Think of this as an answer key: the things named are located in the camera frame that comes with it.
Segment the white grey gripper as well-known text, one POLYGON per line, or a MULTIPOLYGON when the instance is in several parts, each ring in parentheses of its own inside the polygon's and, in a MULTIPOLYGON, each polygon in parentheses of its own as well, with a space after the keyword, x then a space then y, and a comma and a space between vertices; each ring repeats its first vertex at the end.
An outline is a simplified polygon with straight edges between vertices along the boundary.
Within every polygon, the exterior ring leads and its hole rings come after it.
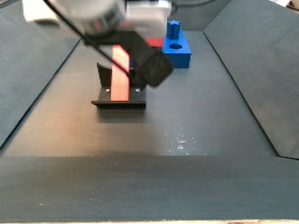
POLYGON ((170 0, 48 0, 88 35, 135 31, 143 38, 162 38, 171 15, 170 0))

